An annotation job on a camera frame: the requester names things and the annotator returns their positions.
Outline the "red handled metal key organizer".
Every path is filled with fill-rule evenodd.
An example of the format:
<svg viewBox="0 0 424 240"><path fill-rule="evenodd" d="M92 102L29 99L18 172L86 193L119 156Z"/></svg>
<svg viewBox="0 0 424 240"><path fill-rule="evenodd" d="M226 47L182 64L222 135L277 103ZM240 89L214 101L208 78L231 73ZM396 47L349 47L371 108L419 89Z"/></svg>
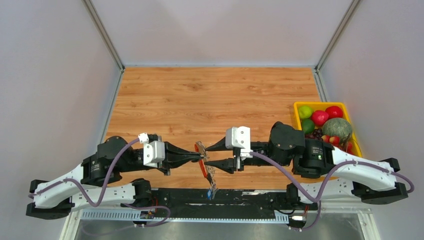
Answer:
<svg viewBox="0 0 424 240"><path fill-rule="evenodd" d="M201 141L197 141L194 145L194 148L198 153L202 154L202 160L200 160L198 163L199 163L199 166L200 166L200 169L201 169L201 172L202 172L204 178L210 184L209 189L212 189L214 191L214 196L215 196L215 193L218 190L216 181L214 179L215 170L212 166L205 165L205 162L209 161L208 154L205 151L206 147L203 145L203 143Z"/></svg>

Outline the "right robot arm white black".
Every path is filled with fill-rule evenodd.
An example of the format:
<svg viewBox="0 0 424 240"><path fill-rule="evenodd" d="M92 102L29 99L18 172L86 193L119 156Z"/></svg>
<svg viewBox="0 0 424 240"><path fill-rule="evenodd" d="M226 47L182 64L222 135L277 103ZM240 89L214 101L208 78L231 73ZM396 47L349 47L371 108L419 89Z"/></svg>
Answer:
<svg viewBox="0 0 424 240"><path fill-rule="evenodd" d="M329 143L306 138L301 130L280 121L266 142L251 141L249 127L231 127L225 137L206 152L232 151L232 157L207 165L229 174L245 166L274 166L289 180L285 201L292 209L322 200L359 198L371 205L387 205L405 199L415 190L400 174L395 158L371 161Z"/></svg>

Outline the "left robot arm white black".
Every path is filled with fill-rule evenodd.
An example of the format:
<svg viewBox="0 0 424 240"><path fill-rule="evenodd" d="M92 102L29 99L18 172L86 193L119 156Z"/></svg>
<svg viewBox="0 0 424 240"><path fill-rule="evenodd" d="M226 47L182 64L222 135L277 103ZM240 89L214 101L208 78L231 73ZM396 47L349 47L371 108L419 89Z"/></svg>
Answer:
<svg viewBox="0 0 424 240"><path fill-rule="evenodd" d="M25 214L56 220L90 207L156 206L158 201L148 180L139 178L118 187L109 185L120 181L122 173L158 170L168 176L171 169L198 162L203 156L162 141L157 134L141 133L130 142L113 136L68 173L50 181L32 180L29 189L32 202L27 205Z"/></svg>

